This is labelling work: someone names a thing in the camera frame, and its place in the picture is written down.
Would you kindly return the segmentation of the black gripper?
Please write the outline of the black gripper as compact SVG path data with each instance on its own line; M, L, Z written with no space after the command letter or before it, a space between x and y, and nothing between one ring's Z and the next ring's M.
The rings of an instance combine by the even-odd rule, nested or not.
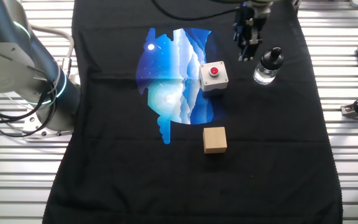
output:
M268 18L268 5L255 6L241 4L234 19L234 41L240 49L240 62L253 60L254 55L263 42L260 32Z

